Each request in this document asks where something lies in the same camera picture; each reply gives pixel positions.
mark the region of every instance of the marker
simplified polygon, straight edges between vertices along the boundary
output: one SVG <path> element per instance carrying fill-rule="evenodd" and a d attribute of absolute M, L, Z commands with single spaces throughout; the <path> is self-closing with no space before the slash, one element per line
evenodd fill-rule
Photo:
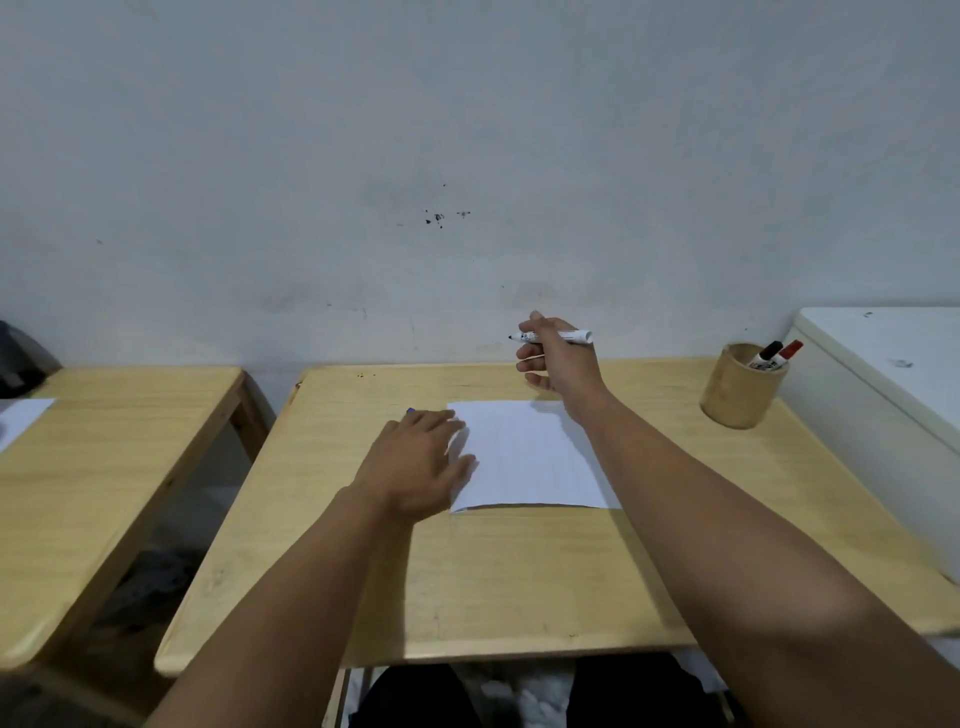
<path fill-rule="evenodd" d="M 567 344 L 585 344 L 590 345 L 593 343 L 593 331 L 586 331 L 582 328 L 577 329 L 576 331 L 557 331 Z M 512 333 L 507 338 L 513 339 L 514 341 L 522 341 L 525 344 L 539 344 L 540 337 L 537 336 L 533 331 L 527 333 Z"/>
<path fill-rule="evenodd" d="M 800 339 L 791 341 L 789 344 L 783 347 L 779 353 L 775 353 L 770 358 L 770 361 L 767 362 L 763 371 L 775 372 L 777 369 L 782 369 L 786 365 L 787 361 L 789 361 L 789 359 L 803 347 L 804 342 L 802 342 Z"/>
<path fill-rule="evenodd" d="M 773 355 L 783 348 L 782 341 L 775 341 L 762 352 L 757 354 L 747 365 L 751 369 L 763 369 L 763 366 L 773 358 Z"/>

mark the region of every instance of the light wood tabletop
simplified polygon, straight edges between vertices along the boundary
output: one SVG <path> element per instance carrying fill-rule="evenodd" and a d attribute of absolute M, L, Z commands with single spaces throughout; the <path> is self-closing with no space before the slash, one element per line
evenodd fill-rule
<path fill-rule="evenodd" d="M 698 407 L 708 359 L 602 362 L 611 389 L 683 448 L 809 534 L 915 629 L 960 627 L 960 593 L 927 549 L 781 402 L 756 429 Z M 308 371 L 156 657 L 184 670 L 237 601 L 347 484 L 407 407 L 529 400 L 513 365 Z M 346 667 L 692 643 L 621 511 L 510 506 L 442 513 L 380 548 Z"/>
<path fill-rule="evenodd" d="M 93 619 L 228 420 L 255 453 L 243 385 L 237 367 L 111 367 L 33 393 L 56 401 L 0 453 L 0 669 L 44 664 Z"/>

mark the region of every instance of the wooden desk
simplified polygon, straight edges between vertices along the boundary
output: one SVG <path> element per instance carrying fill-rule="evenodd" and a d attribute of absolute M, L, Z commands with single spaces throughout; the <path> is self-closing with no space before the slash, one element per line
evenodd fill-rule
<path fill-rule="evenodd" d="M 603 362 L 614 392 L 690 453 L 795 523 L 913 627 L 960 627 L 960 593 L 777 401 L 730 430 L 697 400 L 712 361 Z M 409 406 L 525 400 L 510 364 L 308 371 L 280 415 L 157 653 L 178 674 L 259 576 L 350 483 Z M 420 523 L 375 559 L 344 665 L 691 643 L 622 512 L 501 507 Z"/>
<path fill-rule="evenodd" d="M 157 507 L 232 420 L 253 457 L 266 426 L 236 367 L 65 369 L 57 401 L 0 453 L 0 669 L 29 671 L 137 722 L 166 686 L 116 694 L 71 648 L 150 535 Z"/>

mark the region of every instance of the person's left arm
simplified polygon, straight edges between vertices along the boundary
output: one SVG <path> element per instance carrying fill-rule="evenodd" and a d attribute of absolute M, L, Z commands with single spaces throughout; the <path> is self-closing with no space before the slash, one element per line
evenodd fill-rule
<path fill-rule="evenodd" d="M 453 412 L 388 422 L 353 483 L 217 628 L 149 728 L 320 725 L 378 538 L 432 516 L 472 462 L 447 464 Z"/>

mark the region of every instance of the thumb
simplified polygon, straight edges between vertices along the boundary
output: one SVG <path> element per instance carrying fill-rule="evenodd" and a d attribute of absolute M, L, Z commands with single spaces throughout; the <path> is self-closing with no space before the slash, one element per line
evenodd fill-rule
<path fill-rule="evenodd" d="M 533 324 L 534 331 L 540 338 L 540 345 L 543 346 L 543 353 L 546 354 L 547 359 L 551 356 L 560 356 L 566 342 L 560 338 L 553 322 L 538 311 L 534 311 L 530 314 L 530 323 Z"/>
<path fill-rule="evenodd" d="M 464 455 L 463 457 L 458 457 L 444 468 L 444 471 L 440 473 L 437 481 L 445 493 L 451 492 L 467 477 L 467 471 L 476 460 L 476 457 L 473 455 Z"/>

